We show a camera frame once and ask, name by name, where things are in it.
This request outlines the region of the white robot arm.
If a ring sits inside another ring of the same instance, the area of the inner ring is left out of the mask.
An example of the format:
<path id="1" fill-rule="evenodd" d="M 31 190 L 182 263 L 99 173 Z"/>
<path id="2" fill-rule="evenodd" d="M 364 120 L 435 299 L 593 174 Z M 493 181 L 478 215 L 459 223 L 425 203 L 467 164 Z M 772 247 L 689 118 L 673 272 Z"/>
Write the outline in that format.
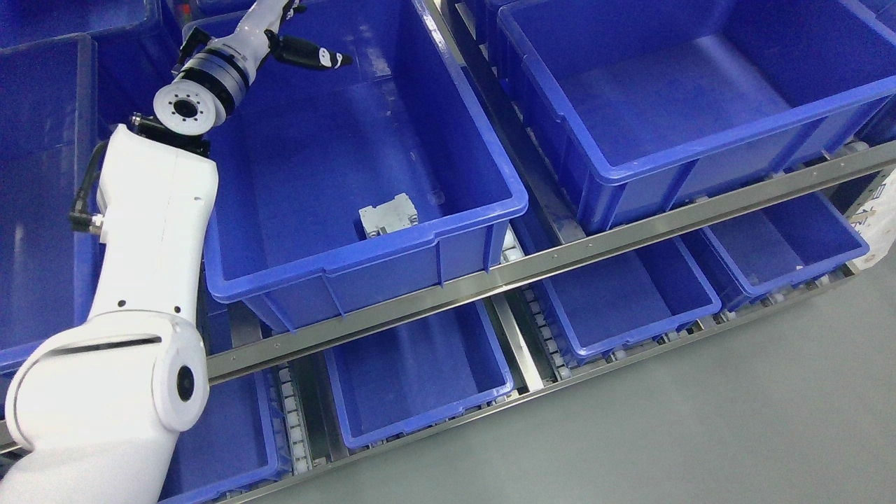
<path id="1" fill-rule="evenodd" d="M 3 503 L 211 503 L 281 473 L 267 380 L 209 383 L 218 175 L 116 125 L 83 33 L 2 50 Z"/>

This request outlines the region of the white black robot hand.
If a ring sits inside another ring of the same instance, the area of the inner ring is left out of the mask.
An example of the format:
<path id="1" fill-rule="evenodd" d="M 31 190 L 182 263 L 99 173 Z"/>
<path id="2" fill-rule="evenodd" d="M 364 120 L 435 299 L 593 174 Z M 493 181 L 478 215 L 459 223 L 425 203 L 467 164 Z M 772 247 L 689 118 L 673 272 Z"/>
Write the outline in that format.
<path id="1" fill-rule="evenodd" d="M 249 8 L 233 33 L 233 45 L 252 70 L 257 70 L 269 58 L 316 71 L 336 70 L 354 64 L 351 55 L 281 34 L 283 23 L 304 10 L 300 1 L 256 1 Z"/>

